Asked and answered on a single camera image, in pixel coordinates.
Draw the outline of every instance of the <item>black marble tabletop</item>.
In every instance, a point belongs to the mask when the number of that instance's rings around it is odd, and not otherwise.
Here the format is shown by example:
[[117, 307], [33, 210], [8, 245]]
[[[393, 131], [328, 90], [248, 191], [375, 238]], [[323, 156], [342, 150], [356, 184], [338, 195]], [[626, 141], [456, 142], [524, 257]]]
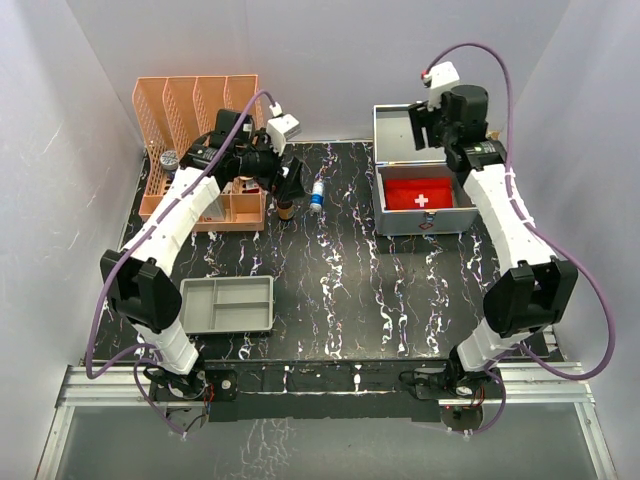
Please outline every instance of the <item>black marble tabletop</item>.
[[[271, 275], [274, 325], [268, 333], [198, 335], [205, 359], [445, 358], [482, 318], [498, 261], [480, 218], [462, 235], [379, 237], [374, 233], [370, 143], [295, 144], [307, 191], [324, 180], [321, 215], [309, 198], [281, 222], [271, 198], [262, 232], [199, 233], [173, 269], [183, 278]], [[140, 228], [145, 166], [126, 228]], [[95, 358], [141, 342], [127, 320], [105, 309]]]

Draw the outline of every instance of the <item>white panel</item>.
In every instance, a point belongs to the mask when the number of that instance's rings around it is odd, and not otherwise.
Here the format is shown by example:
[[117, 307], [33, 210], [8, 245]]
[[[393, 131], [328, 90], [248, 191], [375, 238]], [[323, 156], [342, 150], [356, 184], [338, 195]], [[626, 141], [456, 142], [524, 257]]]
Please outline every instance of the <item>white panel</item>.
[[[621, 479], [640, 467], [639, 24], [635, 0], [572, 2], [518, 102], [514, 132], [529, 210], [592, 270], [617, 316], [616, 353], [591, 384]], [[602, 358], [604, 316], [586, 281], [557, 334], [571, 359], [592, 367]]]
[[140, 171], [135, 129], [68, 6], [0, 7], [1, 478], [33, 478]]
[[[568, 0], [67, 0], [125, 108], [139, 76], [258, 73], [300, 139], [371, 138], [376, 104], [426, 100], [420, 72], [444, 48], [481, 41], [513, 67], [516, 95]], [[502, 77], [483, 52], [454, 53], [462, 82], [505, 115]]]
[[137, 125], [138, 77], [251, 71], [244, 1], [67, 0]]
[[[518, 95], [568, 1], [246, 0], [253, 69], [282, 107], [300, 120], [302, 138], [371, 138], [373, 105], [426, 100], [420, 73], [442, 50], [484, 42], [512, 66]], [[461, 83], [492, 98], [502, 127], [506, 95], [499, 66], [465, 49], [449, 60]]]

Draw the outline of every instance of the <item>gray plastic tray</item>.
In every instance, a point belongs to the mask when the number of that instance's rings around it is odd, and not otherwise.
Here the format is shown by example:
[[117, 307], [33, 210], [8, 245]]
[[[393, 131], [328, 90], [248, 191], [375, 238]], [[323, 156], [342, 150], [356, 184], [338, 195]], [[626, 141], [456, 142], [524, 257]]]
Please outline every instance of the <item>gray plastic tray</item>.
[[273, 326], [273, 277], [186, 278], [180, 322], [187, 334], [263, 332]]

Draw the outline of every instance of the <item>white robotic arm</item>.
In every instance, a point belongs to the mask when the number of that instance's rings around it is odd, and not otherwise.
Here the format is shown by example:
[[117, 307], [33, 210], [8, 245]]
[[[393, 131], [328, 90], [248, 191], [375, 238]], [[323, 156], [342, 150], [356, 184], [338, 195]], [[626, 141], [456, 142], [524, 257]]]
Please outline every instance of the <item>white robotic arm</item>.
[[[489, 231], [498, 253], [501, 278], [485, 295], [484, 318], [460, 343], [452, 358], [464, 372], [481, 372], [492, 360], [540, 329], [560, 321], [578, 272], [531, 233], [515, 214], [507, 195], [506, 152], [487, 138], [488, 94], [460, 85], [450, 62], [424, 72], [429, 99], [409, 107], [416, 149], [443, 147], [447, 166], [456, 173]], [[514, 199], [533, 223], [515, 186]]]
[[[123, 251], [133, 249], [133, 252], [119, 267], [109, 289], [111, 307], [126, 316], [147, 343], [157, 347], [158, 367], [167, 378], [176, 380], [174, 386], [180, 385], [183, 393], [193, 390], [192, 370], [199, 354], [178, 319], [182, 300], [170, 277], [187, 236], [196, 222], [207, 216], [207, 209], [215, 205], [221, 186], [237, 176], [256, 178], [279, 201], [304, 195], [299, 160], [292, 160], [287, 175], [281, 165], [286, 142], [300, 131], [300, 125], [291, 115], [283, 115], [278, 104], [272, 107], [272, 112], [277, 116], [267, 122], [265, 130], [255, 134], [252, 120], [245, 120], [245, 126], [251, 128], [234, 137], [233, 149], [223, 152], [220, 162], [209, 169], [211, 176], [198, 182], [220, 144], [227, 140], [225, 132], [240, 121], [236, 112], [220, 110], [216, 130], [196, 140], [151, 218], [124, 246]], [[105, 279], [122, 263], [121, 258], [122, 252], [105, 252], [101, 260]]]

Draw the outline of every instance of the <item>purple cable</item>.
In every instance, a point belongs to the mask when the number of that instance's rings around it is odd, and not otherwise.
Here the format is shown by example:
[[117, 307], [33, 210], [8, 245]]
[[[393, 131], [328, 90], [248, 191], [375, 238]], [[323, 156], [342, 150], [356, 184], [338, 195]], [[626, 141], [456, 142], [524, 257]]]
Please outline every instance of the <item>purple cable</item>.
[[558, 377], [564, 378], [566, 380], [588, 380], [590, 378], [595, 377], [600, 372], [602, 372], [607, 367], [607, 365], [609, 365], [609, 362], [611, 361], [611, 357], [613, 356], [613, 351], [616, 345], [616, 322], [615, 322], [615, 318], [613, 317], [613, 311], [611, 309], [611, 305], [604, 293], [604, 289], [598, 283], [598, 281], [594, 278], [591, 272], [589, 272], [587, 267], [583, 265], [573, 255], [567, 252], [564, 248], [558, 246], [549, 237], [547, 237], [546, 235], [541, 233], [536, 227], [534, 227], [529, 222], [527, 217], [520, 210], [520, 207], [518, 206], [518, 202], [513, 198], [513, 185], [511, 183], [512, 181], [515, 183], [515, 180], [513, 180], [513, 178], [511, 177], [511, 172], [513, 171], [513, 167], [512, 167], [513, 162], [511, 157], [511, 150], [513, 147], [513, 92], [511, 87], [511, 76], [509, 75], [509, 70], [507, 68], [507, 65], [504, 63], [504, 60], [502, 59], [502, 57], [500, 57], [498, 52], [493, 50], [491, 47], [488, 47], [481, 43], [466, 42], [466, 43], [454, 45], [453, 47], [446, 49], [444, 52], [438, 55], [433, 62], [431, 62], [428, 70], [431, 70], [431, 68], [437, 62], [439, 62], [440, 59], [442, 59], [442, 57], [444, 57], [446, 54], [461, 47], [476, 47], [488, 52], [500, 64], [500, 68], [502, 68], [502, 73], [504, 74], [504, 80], [507, 86], [507, 145], [506, 145], [507, 153], [505, 158], [505, 177], [504, 177], [505, 182], [504, 183], [506, 186], [507, 195], [509, 196], [510, 203], [511, 203], [511, 206], [513, 207], [514, 212], [516, 213], [518, 218], [523, 221], [524, 226], [530, 232], [532, 232], [535, 236], [537, 236], [538, 238], [546, 242], [549, 246], [551, 246], [551, 248], [553, 248], [555, 251], [560, 253], [560, 255], [562, 255], [571, 263], [573, 263], [576, 266], [576, 268], [585, 276], [585, 278], [589, 281], [589, 283], [593, 287], [593, 290], [596, 292], [596, 295], [598, 296], [598, 300], [600, 300], [602, 309], [604, 310], [604, 316], [607, 320], [607, 329], [609, 331], [607, 348], [605, 350], [604, 356], [602, 357], [602, 360], [600, 361], [600, 363], [598, 363], [598, 365], [596, 365], [595, 368], [589, 372], [581, 373], [578, 375], [571, 375], [568, 373], [564, 373], [558, 370], [557, 368], [554, 368], [551, 365], [545, 363], [540, 357], [538, 357], [535, 353], [533, 353], [526, 345], [520, 344], [519, 348], [520, 350], [522, 350], [523, 353], [531, 357], [531, 359], [534, 362], [536, 362], [538, 365], [540, 365], [542, 368], [544, 368], [548, 372], [553, 373], [554, 375], [557, 375]]
[[148, 358], [139, 358], [138, 361], [133, 366], [133, 380], [136, 382], [138, 390], [140, 390], [140, 394], [146, 400], [146, 402], [149, 404], [149, 406], [153, 409], [153, 411], [158, 414], [158, 416], [164, 421], [164, 423], [166, 423], [169, 426], [169, 428], [171, 430], [173, 430], [177, 434], [182, 435], [183, 437], [185, 437], [187, 432], [185, 430], [183, 430], [182, 428], [180, 428], [179, 426], [177, 426], [171, 420], [169, 420], [167, 418], [167, 416], [164, 414], [164, 412], [162, 410], [160, 410], [158, 408], [158, 406], [153, 402], [153, 400], [151, 400], [149, 395], [147, 395], [147, 392], [144, 391], [144, 387], [140, 383], [140, 378], [138, 378], [138, 367], [140, 365], [151, 365], [152, 367], [157, 367], [158, 366], [156, 364], [156, 362], [154, 362], [154, 361], [152, 361], [152, 360], [150, 360]]
[[[158, 215], [158, 218], [156, 220], [156, 224], [159, 224], [164, 218], [166, 218], [167, 215], [169, 215], [169, 213], [176, 207], [176, 205], [178, 205], [178, 203], [180, 203], [181, 199], [183, 199], [185, 196], [187, 196], [190, 193], [192, 193], [193, 190], [195, 190], [195, 188], [198, 186], [200, 181], [203, 178], [205, 178], [209, 174], [209, 172], [211, 172], [211, 170], [218, 164], [218, 162], [222, 158], [222, 155], [224, 154], [224, 152], [227, 150], [227, 148], [229, 148], [229, 145], [231, 145], [231, 141], [235, 137], [236, 133], [238, 133], [238, 130], [240, 130], [240, 127], [242, 127], [244, 119], [249, 114], [249, 110], [251, 109], [251, 107], [253, 107], [254, 103], [256, 103], [258, 98], [260, 98], [260, 96], [262, 96], [262, 95], [266, 95], [266, 97], [271, 102], [271, 105], [274, 105], [276, 103], [275, 100], [273, 99], [273, 96], [269, 92], [267, 92], [266, 90], [260, 90], [259, 92], [256, 92], [256, 94], [253, 97], [251, 97], [251, 99], [249, 100], [247, 105], [244, 107], [244, 110], [240, 114], [240, 117], [236, 121], [235, 125], [233, 126], [233, 128], [231, 129], [229, 134], [227, 135], [227, 138], [225, 138], [225, 141], [222, 143], [222, 146], [216, 152], [216, 154], [213, 156], [213, 159], [211, 160], [211, 163], [209, 163], [209, 165], [207, 165], [207, 168], [205, 168], [202, 171], [202, 173], [198, 176], [198, 178], [189, 187], [187, 187], [184, 190], [184, 192], [182, 192], [182, 194], [180, 195], [180, 199], [177, 199], [177, 198], [174, 199], [167, 206], [167, 208], [160, 215]], [[91, 331], [89, 333], [89, 341], [87, 342], [87, 351], [86, 351], [86, 354], [85, 354], [85, 364], [86, 364], [85, 368], [86, 368], [86, 372], [87, 372], [87, 377], [89, 379], [91, 379], [91, 380], [94, 380], [94, 379], [98, 378], [100, 375], [102, 375], [104, 372], [106, 372], [109, 368], [111, 368], [118, 360], [120, 360], [121, 358], [123, 358], [123, 357], [125, 357], [125, 356], [127, 356], [127, 355], [129, 355], [131, 353], [133, 353], [134, 351], [136, 351], [139, 348], [148, 348], [150, 350], [152, 350], [152, 349], [155, 350], [156, 349], [156, 346], [152, 345], [150, 343], [139, 343], [139, 344], [136, 344], [136, 345], [132, 345], [130, 347], [125, 348], [124, 350], [122, 350], [118, 354], [116, 354], [111, 360], [109, 360], [107, 363], [105, 363], [100, 368], [100, 370], [98, 370], [97, 372], [93, 371], [93, 349], [94, 349], [94, 346], [95, 346], [95, 343], [96, 343], [96, 337], [98, 335], [98, 327], [100, 325], [100, 317], [102, 316], [102, 308], [104, 306], [104, 302], [107, 299], [107, 294], [109, 293], [109, 289], [111, 288], [111, 285], [113, 284], [113, 281], [115, 280], [116, 275], [118, 274], [118, 272], [122, 268], [122, 265], [124, 265], [124, 263], [131, 257], [133, 252], [135, 252], [138, 249], [138, 247], [140, 247], [140, 245], [142, 245], [142, 243], [144, 243], [151, 236], [151, 234], [155, 230], [156, 230], [156, 226], [155, 225], [150, 226], [149, 229], [138, 239], [138, 241], [136, 243], [134, 243], [129, 250], [124, 252], [122, 257], [120, 257], [118, 262], [116, 262], [114, 267], [109, 272], [109, 275], [107, 275], [107, 278], [106, 278], [106, 280], [104, 282], [104, 285], [102, 286], [102, 290], [100, 290], [100, 295], [98, 296], [98, 302], [96, 304], [96, 309], [95, 309], [95, 312], [93, 314], [93, 322], [91, 323]], [[172, 430], [174, 430], [174, 431], [176, 431], [178, 433], [182, 433], [184, 435], [184, 430], [180, 429], [179, 427], [177, 427], [173, 423], [171, 423], [171, 421], [169, 421], [169, 419], [164, 416], [162, 411], [153, 403], [153, 401], [149, 398], [149, 396], [146, 394], [146, 392], [142, 388], [142, 385], [140, 384], [140, 381], [138, 380], [138, 373], [137, 373], [137, 367], [138, 367], [138, 365], [140, 365], [142, 363], [156, 365], [152, 360], [145, 359], [145, 358], [140, 358], [136, 362], [136, 364], [134, 366], [134, 370], [133, 370], [133, 376], [134, 376], [134, 379], [136, 381], [136, 385], [138, 386], [138, 389], [140, 390], [140, 393], [142, 394], [144, 399], [147, 401], [147, 403], [149, 403], [149, 405], [151, 405], [151, 407], [156, 411], [156, 413], [158, 413], [165, 420], [165, 422], [169, 425], [169, 427], [171, 427]]]

